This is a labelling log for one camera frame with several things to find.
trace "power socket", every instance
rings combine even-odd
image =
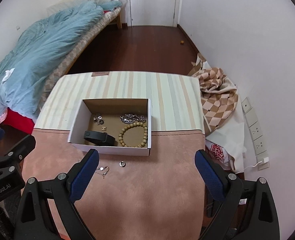
[[[257,138],[263,135],[259,121],[253,124],[249,129],[250,129],[252,141],[256,140]]]
[[[246,98],[242,101],[241,106],[242,106],[243,112],[244,112],[245,114],[251,110],[252,106],[251,106],[251,104],[250,104],[250,101],[249,101],[249,98],[248,98],[248,97],[246,97]]]
[[[267,148],[265,146],[264,136],[261,136],[261,137],[257,138],[256,140],[254,140],[253,144],[254,144],[255,155],[258,155],[258,154],[265,152],[267,150]]]
[[[260,153],[259,155],[256,156],[256,161],[258,163],[262,162],[262,163],[258,164],[259,171],[270,167],[270,162],[264,163],[264,159],[266,159],[266,158],[269,158],[269,155],[268,155],[267,151],[262,152],[262,153]]]

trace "blue duvet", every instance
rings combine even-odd
[[[0,116],[9,107],[35,121],[46,78],[103,13],[102,7],[89,1],[40,20],[24,31],[15,48],[0,62]],[[11,68],[15,70],[2,82],[5,71]]]

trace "wooden bead bracelet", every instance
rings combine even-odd
[[[142,148],[145,146],[145,144],[147,142],[147,126],[146,126],[146,124],[144,124],[142,122],[134,122],[134,123],[131,123],[131,124],[128,124],[127,126],[125,126],[119,134],[119,141],[123,147],[128,147],[126,145],[126,143],[123,141],[124,133],[133,127],[139,127],[139,126],[142,126],[144,128],[144,137],[143,137],[141,144],[139,144],[138,146],[135,146],[135,148],[137,148],[137,147]]]

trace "red print on bag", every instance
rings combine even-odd
[[[212,144],[210,152],[213,154],[214,158],[216,158],[218,161],[222,162],[224,160],[224,154],[222,147],[217,144]]]

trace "white cable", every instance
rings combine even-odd
[[[246,168],[249,168],[249,167],[255,167],[255,166],[259,165],[260,163],[262,163],[262,161],[258,162],[258,163],[257,163],[256,165],[254,165],[254,166],[247,166],[247,167],[245,167],[245,168],[243,169],[243,171],[239,171],[239,172],[237,172],[236,174],[239,174],[239,173],[241,173],[241,172],[244,172],[244,170],[245,170]]]

